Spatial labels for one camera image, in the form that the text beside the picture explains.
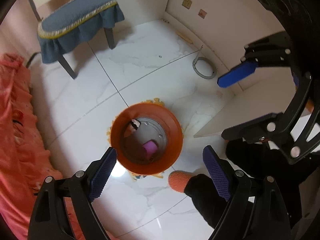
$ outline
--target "orange slipper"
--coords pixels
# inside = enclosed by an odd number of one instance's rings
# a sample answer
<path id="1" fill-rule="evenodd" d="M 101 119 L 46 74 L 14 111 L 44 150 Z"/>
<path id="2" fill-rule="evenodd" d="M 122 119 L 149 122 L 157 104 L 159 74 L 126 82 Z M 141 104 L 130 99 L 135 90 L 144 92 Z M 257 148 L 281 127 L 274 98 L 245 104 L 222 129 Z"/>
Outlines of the orange slipper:
<path id="1" fill-rule="evenodd" d="M 191 178 L 192 175 L 185 171 L 171 172 L 168 177 L 169 186 L 177 192 L 184 193 L 184 189 Z"/>

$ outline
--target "white tile floor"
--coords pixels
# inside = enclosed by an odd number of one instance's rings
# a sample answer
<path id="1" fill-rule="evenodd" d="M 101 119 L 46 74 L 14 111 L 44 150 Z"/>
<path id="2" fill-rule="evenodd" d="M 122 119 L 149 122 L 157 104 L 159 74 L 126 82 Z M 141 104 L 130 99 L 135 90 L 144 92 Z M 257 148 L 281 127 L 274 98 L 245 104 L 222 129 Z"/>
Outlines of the white tile floor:
<path id="1" fill-rule="evenodd" d="M 184 144 L 164 178 L 133 181 L 121 166 L 93 206 L 104 227 L 121 240 L 207 240 L 212 233 L 192 201 L 168 187 L 174 170 L 205 171 L 202 149 L 210 144 L 223 153 L 220 137 L 193 138 L 234 96 L 216 78 L 196 75 L 197 48 L 180 39 L 162 20 L 115 34 L 110 50 L 103 32 L 66 55 L 78 72 L 72 80 L 54 63 L 38 59 L 31 66 L 33 105 L 38 127 L 55 168 L 65 176 L 84 170 L 109 147 L 106 131 L 127 105 L 155 97 L 164 101 L 183 127 Z"/>

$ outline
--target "blue gripper pad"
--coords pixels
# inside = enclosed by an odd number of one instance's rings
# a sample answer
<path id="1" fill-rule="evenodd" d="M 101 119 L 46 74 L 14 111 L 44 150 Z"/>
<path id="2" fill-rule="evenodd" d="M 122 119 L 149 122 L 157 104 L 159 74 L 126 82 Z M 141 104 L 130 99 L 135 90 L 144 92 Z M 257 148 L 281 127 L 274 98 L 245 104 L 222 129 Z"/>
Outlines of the blue gripper pad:
<path id="1" fill-rule="evenodd" d="M 217 81 L 218 86 L 221 88 L 227 88 L 253 74 L 257 67 L 257 62 L 245 61 L 238 66 L 233 67 L 228 73 L 220 76 Z"/>
<path id="2" fill-rule="evenodd" d="M 225 174 L 219 161 L 217 160 L 217 158 L 219 159 L 219 157 L 217 156 L 217 154 L 211 146 L 206 146 L 203 149 L 202 156 L 204 165 L 206 166 L 210 174 L 210 177 L 213 180 L 213 183 L 217 189 L 219 196 L 223 197 L 228 202 L 231 198 L 230 180 L 228 176 Z"/>
<path id="3" fill-rule="evenodd" d="M 103 155 L 101 160 L 96 161 L 95 163 L 96 172 L 90 178 L 89 186 L 90 192 L 88 199 L 92 202 L 95 198 L 100 197 L 104 186 L 106 185 L 111 171 L 115 166 L 117 161 L 117 152 L 113 148 L 109 148 L 106 153 Z"/>

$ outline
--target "metal screw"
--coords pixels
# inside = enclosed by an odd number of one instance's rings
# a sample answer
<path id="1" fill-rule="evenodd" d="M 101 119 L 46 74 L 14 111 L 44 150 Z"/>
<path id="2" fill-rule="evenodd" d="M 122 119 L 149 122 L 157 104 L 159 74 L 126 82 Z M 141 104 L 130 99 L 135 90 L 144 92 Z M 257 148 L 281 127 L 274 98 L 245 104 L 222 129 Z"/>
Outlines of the metal screw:
<path id="1" fill-rule="evenodd" d="M 274 122 L 268 123 L 268 125 L 267 125 L 267 130 L 268 130 L 269 132 L 273 132 L 275 129 L 276 129 L 276 124 L 275 124 Z"/>
<path id="2" fill-rule="evenodd" d="M 307 79 L 311 79 L 311 73 L 309 71 L 306 72 L 304 75 Z"/>
<path id="3" fill-rule="evenodd" d="M 77 171 L 76 177 L 81 178 L 84 175 L 84 171 Z"/>
<path id="4" fill-rule="evenodd" d="M 292 158 L 296 158 L 300 155 L 300 148 L 298 146 L 295 146 L 291 149 L 290 155 Z"/>
<path id="5" fill-rule="evenodd" d="M 242 176 L 244 175 L 244 173 L 243 173 L 243 171 L 241 171 L 241 170 L 236 170 L 236 175 L 237 175 L 238 177 L 242 177 Z"/>
<path id="6" fill-rule="evenodd" d="M 267 177 L 267 181 L 269 181 L 269 182 L 274 182 L 275 179 L 274 179 L 273 177 L 271 177 L 271 176 L 268 176 L 268 177 Z"/>
<path id="7" fill-rule="evenodd" d="M 45 180 L 44 180 L 46 183 L 49 183 L 52 181 L 52 177 L 49 176 L 49 177 L 46 177 Z"/>

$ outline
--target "red fabric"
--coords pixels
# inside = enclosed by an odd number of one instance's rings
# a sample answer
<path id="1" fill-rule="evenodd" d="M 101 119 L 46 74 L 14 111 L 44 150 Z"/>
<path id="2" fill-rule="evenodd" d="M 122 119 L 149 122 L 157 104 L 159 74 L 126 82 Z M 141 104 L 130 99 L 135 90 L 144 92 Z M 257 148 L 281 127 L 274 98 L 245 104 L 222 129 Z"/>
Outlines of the red fabric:
<path id="1" fill-rule="evenodd" d="M 34 193 L 47 176 L 62 179 L 50 162 L 36 128 L 37 117 L 29 93 L 30 71 L 16 54 L 0 59 L 0 213 L 19 240 L 26 240 Z M 78 240 L 85 240 L 71 199 L 67 199 L 69 219 Z"/>

